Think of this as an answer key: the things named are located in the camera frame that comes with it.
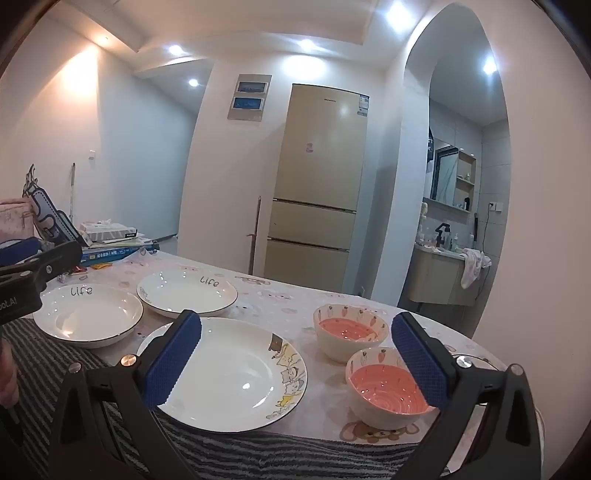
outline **table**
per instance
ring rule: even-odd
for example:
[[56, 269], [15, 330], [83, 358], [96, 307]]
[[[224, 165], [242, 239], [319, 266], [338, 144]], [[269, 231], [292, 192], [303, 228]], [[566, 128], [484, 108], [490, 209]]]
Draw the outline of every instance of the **table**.
[[[52, 280], [48, 290], [60, 286], [58, 282], [61, 281], [65, 284], [106, 284], [135, 294], [138, 283], [146, 275], [174, 268], [188, 268], [209, 277], [228, 280], [238, 290], [238, 300], [217, 316], [245, 320], [270, 330], [292, 343], [304, 358], [308, 370], [308, 386], [304, 397], [292, 413], [265, 429], [286, 435], [352, 443], [387, 445], [421, 441], [435, 419], [437, 410], [430, 417], [401, 430], [376, 431], [363, 424], [348, 406], [345, 366], [332, 361], [318, 349], [313, 326], [313, 312], [327, 303], [371, 309], [388, 323], [391, 323], [392, 318], [402, 311], [399, 308], [361, 297], [253, 277], [164, 252], [148, 254], [145, 251], [138, 251], [124, 260], [113, 263], [108, 268], [89, 269], [86, 275]], [[477, 356], [498, 369], [506, 369], [506, 365], [498, 358], [469, 338], [434, 320], [416, 314], [415, 317], [427, 334], [439, 339], [451, 353]], [[104, 361], [115, 365], [122, 356], [136, 353], [147, 335], [170, 321], [146, 307], [141, 321], [129, 336], [114, 345], [94, 350], [94, 352]], [[391, 338], [388, 338], [383, 345], [394, 346]], [[484, 407], [476, 406], [466, 432], [448, 464], [451, 471], [461, 466], [483, 412]]]

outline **white towel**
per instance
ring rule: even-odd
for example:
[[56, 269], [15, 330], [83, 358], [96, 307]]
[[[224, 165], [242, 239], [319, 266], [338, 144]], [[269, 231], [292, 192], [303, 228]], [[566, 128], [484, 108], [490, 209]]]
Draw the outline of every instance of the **white towel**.
[[462, 288], [465, 290], [472, 285], [480, 276], [483, 268], [491, 266], [492, 261], [484, 252], [479, 252], [473, 248], [462, 250], [461, 256], [464, 257], [464, 274], [462, 275]]

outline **white plate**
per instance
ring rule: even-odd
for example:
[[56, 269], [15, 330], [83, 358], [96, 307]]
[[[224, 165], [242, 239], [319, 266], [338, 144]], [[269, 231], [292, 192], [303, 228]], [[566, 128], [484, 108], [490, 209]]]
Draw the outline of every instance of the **white plate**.
[[139, 322], [144, 307], [135, 295], [99, 284], [69, 285], [41, 295], [33, 314], [37, 326], [53, 338], [85, 348], [119, 342]]
[[185, 309], [199, 315], [219, 312], [238, 299], [226, 280], [191, 270], [167, 270], [143, 278], [138, 295], [160, 315], [176, 318]]
[[[307, 371], [291, 344], [240, 320], [201, 321], [201, 341], [160, 410], [191, 427], [237, 433], [269, 425], [295, 408]], [[147, 336], [138, 355], [170, 325]]]

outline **refrigerator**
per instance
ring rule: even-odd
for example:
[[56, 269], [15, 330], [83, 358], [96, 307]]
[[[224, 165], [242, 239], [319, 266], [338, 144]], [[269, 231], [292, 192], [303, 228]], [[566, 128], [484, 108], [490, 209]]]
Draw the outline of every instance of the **refrigerator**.
[[266, 278], [343, 290], [368, 108], [365, 95], [292, 86], [271, 208]]

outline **metal screw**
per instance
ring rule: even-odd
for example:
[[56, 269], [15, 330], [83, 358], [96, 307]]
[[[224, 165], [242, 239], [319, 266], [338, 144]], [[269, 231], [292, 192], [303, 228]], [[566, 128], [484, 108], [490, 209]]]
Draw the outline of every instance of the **metal screw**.
[[121, 359], [121, 365], [124, 367], [131, 367], [137, 361], [137, 359], [138, 358], [135, 355], [125, 355]]
[[511, 365], [511, 371], [515, 374], [515, 375], [523, 375], [523, 367], [521, 365]]
[[472, 360], [466, 358], [465, 355], [460, 355], [457, 357], [456, 363], [462, 368], [470, 368], [472, 366]]
[[68, 371], [69, 371], [71, 374], [76, 374], [76, 373], [78, 373], [80, 370], [82, 370], [82, 365], [81, 365], [79, 362], [74, 362], [73, 364], [71, 364], [71, 365], [68, 367]]

